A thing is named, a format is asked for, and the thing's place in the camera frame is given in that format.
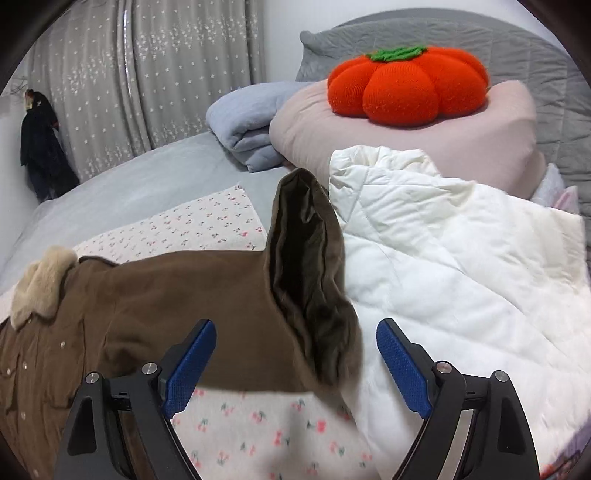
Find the white wall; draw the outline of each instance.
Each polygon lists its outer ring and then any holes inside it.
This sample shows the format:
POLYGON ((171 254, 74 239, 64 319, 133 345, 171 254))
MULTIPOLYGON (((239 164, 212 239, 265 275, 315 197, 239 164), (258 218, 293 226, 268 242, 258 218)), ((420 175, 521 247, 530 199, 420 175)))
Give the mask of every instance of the white wall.
POLYGON ((22 95, 0 96, 0 270, 37 207, 21 167, 22 95))
POLYGON ((267 81, 294 80, 300 31, 317 33, 357 17, 401 8, 451 8, 517 25, 559 46, 556 37, 517 0, 264 0, 267 81))

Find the gray curtain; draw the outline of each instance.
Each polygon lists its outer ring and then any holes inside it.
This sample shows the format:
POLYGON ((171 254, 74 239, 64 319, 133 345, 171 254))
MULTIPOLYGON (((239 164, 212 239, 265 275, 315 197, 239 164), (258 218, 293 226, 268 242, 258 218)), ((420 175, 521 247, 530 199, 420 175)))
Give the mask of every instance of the gray curtain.
POLYGON ((222 95, 264 81, 262 0, 81 0, 35 43, 31 88, 81 181, 207 130, 222 95))

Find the white quilted comforter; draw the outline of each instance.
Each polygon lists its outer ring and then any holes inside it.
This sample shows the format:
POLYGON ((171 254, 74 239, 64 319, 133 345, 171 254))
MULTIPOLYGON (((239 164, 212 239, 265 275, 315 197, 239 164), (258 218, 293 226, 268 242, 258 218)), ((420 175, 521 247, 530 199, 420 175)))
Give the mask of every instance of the white quilted comforter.
MULTIPOLYGON (((506 371, 540 466, 591 413, 591 294, 580 217, 442 178, 420 150, 335 151, 330 200, 346 253, 347 293, 363 331, 361 379, 342 393, 383 480, 421 425, 375 344, 392 317, 437 361, 464 374, 506 371)), ((460 423, 469 422, 462 416, 460 423)), ((462 442, 454 443, 451 478, 462 442)))

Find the pink cloth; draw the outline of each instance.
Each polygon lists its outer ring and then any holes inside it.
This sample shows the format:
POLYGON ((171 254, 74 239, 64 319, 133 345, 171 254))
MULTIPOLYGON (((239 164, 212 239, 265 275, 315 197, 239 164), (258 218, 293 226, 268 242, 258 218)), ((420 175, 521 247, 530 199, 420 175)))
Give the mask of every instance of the pink cloth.
POLYGON ((529 199, 545 172, 535 136, 535 105, 521 82, 510 80, 488 92, 488 104, 461 118, 419 128, 392 128, 366 118, 336 115, 326 97, 326 81, 297 92, 271 122, 273 147, 296 167, 329 183, 334 150, 354 145, 420 148, 445 177, 479 183, 529 199))

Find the orange pumpkin pillow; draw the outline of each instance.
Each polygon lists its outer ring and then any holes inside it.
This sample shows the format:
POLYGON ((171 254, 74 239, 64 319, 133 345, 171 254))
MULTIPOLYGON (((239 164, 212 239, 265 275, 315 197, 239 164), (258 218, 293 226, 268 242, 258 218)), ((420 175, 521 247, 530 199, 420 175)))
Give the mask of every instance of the orange pumpkin pillow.
POLYGON ((377 124, 416 127, 441 116, 463 116, 486 101, 488 74, 458 48, 379 50, 338 65, 328 78, 333 112, 377 124))

